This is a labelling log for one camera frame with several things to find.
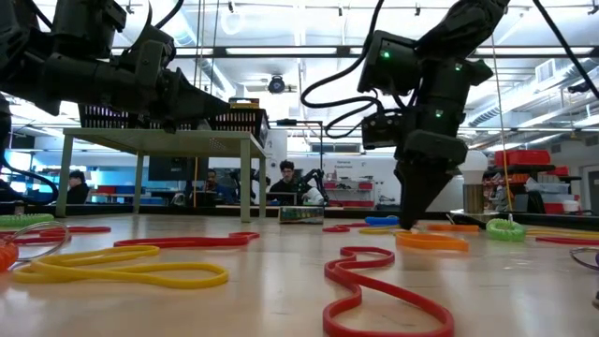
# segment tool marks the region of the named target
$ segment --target man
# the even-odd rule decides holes
[[[212,168],[208,170],[206,183],[204,183],[202,190],[204,192],[213,192],[217,194],[218,197],[222,198],[223,201],[227,204],[235,203],[235,198],[233,198],[233,191],[226,186],[222,186],[216,181],[216,171]]]
[[[90,188],[85,183],[85,175],[80,170],[72,171],[68,175],[69,190],[66,193],[67,204],[84,204]]]
[[[279,169],[281,169],[281,175],[283,178],[274,184],[270,188],[271,193],[298,193],[300,191],[297,190],[296,183],[293,179],[293,174],[295,172],[295,165],[293,162],[288,160],[284,160],[279,165]]]

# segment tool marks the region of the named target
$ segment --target small box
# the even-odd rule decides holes
[[[324,222],[323,207],[283,206],[279,208],[279,224],[323,225]]]

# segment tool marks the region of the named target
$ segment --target wall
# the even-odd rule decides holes
[[[581,176],[581,182],[572,183],[572,194],[580,195],[580,201],[585,210],[591,208],[589,197],[589,172],[594,171],[592,167],[599,166],[599,146],[585,146],[582,141],[563,141],[562,151],[551,154],[551,164],[556,166],[567,166],[570,175]]]

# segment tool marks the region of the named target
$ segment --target fluorescent light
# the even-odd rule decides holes
[[[513,149],[513,148],[517,148],[520,145],[522,145],[522,143],[506,143],[505,144],[505,149],[509,150],[509,149]],[[487,148],[487,151],[502,151],[504,149],[504,146],[502,144],[499,145],[493,145],[489,148]]]
[[[118,47],[118,48],[112,48],[112,55],[122,55],[123,51],[126,48],[123,47]],[[201,47],[193,47],[193,48],[184,48],[184,47],[179,47],[177,48],[177,55],[181,55],[181,56],[193,56],[193,55],[212,55],[213,50],[212,48],[201,48]]]
[[[582,127],[582,126],[589,126],[589,125],[596,125],[596,124],[599,124],[599,115],[593,115],[589,118],[585,118],[580,122],[574,123],[574,126]]]
[[[586,54],[592,51],[592,47],[574,47],[572,48],[572,52],[574,54]],[[492,47],[481,47],[476,49],[476,54],[478,55],[493,55]],[[527,48],[495,48],[495,54],[497,55],[551,55],[551,54],[559,54],[565,55],[565,50],[562,47],[548,47],[548,48],[535,48],[535,47],[527,47]]]
[[[558,135],[551,135],[551,136],[542,137],[540,139],[535,139],[533,141],[529,141],[529,144],[539,144],[539,143],[546,142],[546,141],[548,141],[550,139],[554,139],[554,138],[559,137],[559,136],[560,135],[558,134]]]
[[[226,53],[231,55],[306,55],[306,54],[318,54],[318,55],[331,55],[337,52],[336,48],[332,47],[281,47],[281,48],[227,48]]]
[[[193,56],[193,55],[212,55],[212,48],[177,48],[177,55]]]

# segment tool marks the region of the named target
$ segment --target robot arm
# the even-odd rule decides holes
[[[396,146],[402,183],[401,224],[409,229],[452,179],[468,148],[457,139],[472,85],[493,73],[465,58],[491,36],[508,0],[461,0],[418,41],[374,32],[358,85],[394,95],[400,114],[377,112],[362,123],[364,147]],[[413,97],[403,106],[399,95]]]
[[[323,178],[325,176],[325,172],[320,168],[315,168],[310,170],[306,175],[304,175],[299,181],[299,190],[303,193],[304,190],[309,190],[308,184],[312,179],[316,182],[316,190],[319,192],[322,197],[325,205],[329,203],[329,195],[327,195],[327,191],[325,190],[325,185],[323,184]]]
[[[52,115],[63,100],[146,114],[171,132],[177,123],[228,111],[179,68],[167,69],[176,55],[173,38],[150,20],[131,48],[111,55],[114,34],[126,20],[114,0],[59,0],[50,33],[20,19],[28,17],[24,2],[0,0],[1,91]]]

